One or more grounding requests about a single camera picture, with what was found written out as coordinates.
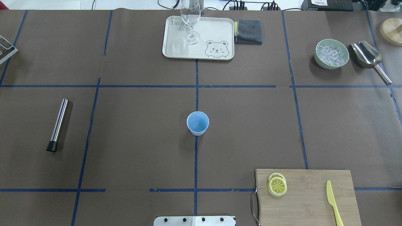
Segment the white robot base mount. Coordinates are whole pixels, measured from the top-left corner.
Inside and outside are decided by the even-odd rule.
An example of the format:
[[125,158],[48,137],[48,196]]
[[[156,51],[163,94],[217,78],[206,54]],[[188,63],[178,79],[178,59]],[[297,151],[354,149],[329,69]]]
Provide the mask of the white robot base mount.
[[154,226],[235,226],[234,216],[160,216]]

